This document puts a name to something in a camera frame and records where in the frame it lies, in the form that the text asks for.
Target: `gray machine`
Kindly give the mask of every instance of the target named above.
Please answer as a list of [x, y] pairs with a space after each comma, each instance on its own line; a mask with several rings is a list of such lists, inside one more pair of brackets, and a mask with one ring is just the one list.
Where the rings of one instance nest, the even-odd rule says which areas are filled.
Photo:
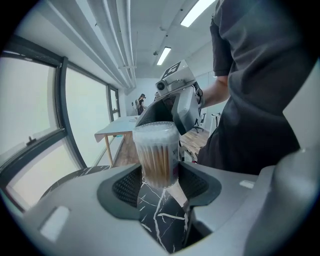
[[[186, 62], [167, 69], [156, 86], [159, 97], [137, 126], [172, 121], [180, 134], [192, 129], [199, 118], [199, 86]], [[175, 254], [272, 254], [317, 199], [319, 156], [318, 147], [303, 149], [277, 166], [265, 167], [259, 176], [180, 162], [179, 184], [188, 199], [189, 222], [186, 247]], [[140, 225], [141, 184], [140, 164], [82, 176], [59, 186], [17, 221], [49, 255], [166, 255]], [[187, 246], [194, 230], [203, 239]]]

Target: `chair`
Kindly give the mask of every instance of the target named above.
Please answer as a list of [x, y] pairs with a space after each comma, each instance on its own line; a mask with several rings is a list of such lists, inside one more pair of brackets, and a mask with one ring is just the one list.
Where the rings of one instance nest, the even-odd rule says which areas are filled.
[[[206, 114], [207, 114], [207, 113], [204, 113], [204, 114], [203, 114], [203, 117], [202, 117], [202, 119], [201, 119], [201, 121], [200, 121], [200, 124], [203, 124], [203, 123], [204, 123]], [[196, 133], [197, 133], [197, 134], [199, 133], [199, 132], [198, 132], [198, 129], [204, 131], [203, 128], [199, 127], [198, 119], [195, 120], [195, 124], [194, 124], [194, 125], [195, 125], [195, 126], [194, 126], [193, 128], [196, 130]]]

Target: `window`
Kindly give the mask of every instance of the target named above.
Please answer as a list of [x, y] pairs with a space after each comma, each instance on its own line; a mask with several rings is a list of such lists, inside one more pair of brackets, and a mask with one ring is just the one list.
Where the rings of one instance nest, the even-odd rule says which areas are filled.
[[29, 142], [58, 129], [56, 68], [17, 58], [0, 59], [0, 166]]
[[94, 166], [106, 148], [104, 140], [96, 142], [95, 133], [110, 124], [107, 86], [68, 67], [65, 94], [76, 145], [85, 164]]
[[0, 194], [11, 211], [28, 210], [59, 179], [98, 163], [106, 144], [94, 134], [120, 116], [110, 87], [67, 57], [11, 37], [0, 58]]
[[115, 121], [120, 117], [118, 89], [108, 85], [108, 95], [111, 121]]
[[79, 169], [67, 140], [63, 138], [24, 166], [6, 189], [26, 211], [39, 201], [52, 184]]

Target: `black t-shirt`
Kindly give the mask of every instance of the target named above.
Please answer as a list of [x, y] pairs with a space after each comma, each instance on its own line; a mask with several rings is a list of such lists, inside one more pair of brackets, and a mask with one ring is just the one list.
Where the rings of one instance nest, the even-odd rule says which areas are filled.
[[142, 102], [144, 102], [144, 99], [143, 98], [141, 98], [141, 99], [139, 99], [139, 110], [141, 110], [141, 111], [143, 111], [144, 110], [144, 107], [142, 106]]
[[295, 22], [273, 1], [220, 0], [210, 31], [213, 70], [228, 76], [230, 98], [198, 163], [257, 175], [299, 149], [283, 110], [315, 59]]

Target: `fluorescent light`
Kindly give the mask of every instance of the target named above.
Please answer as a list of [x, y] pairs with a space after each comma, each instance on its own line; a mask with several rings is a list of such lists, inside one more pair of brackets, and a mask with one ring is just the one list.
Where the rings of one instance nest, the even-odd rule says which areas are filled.
[[216, 0], [199, 0], [180, 24], [188, 28], [214, 1]]
[[157, 65], [162, 65], [162, 63], [165, 61], [165, 58], [167, 57], [167, 55], [169, 54], [169, 52], [171, 51], [171, 48], [170, 47], [165, 47], [159, 60], [158, 60], [158, 63]]

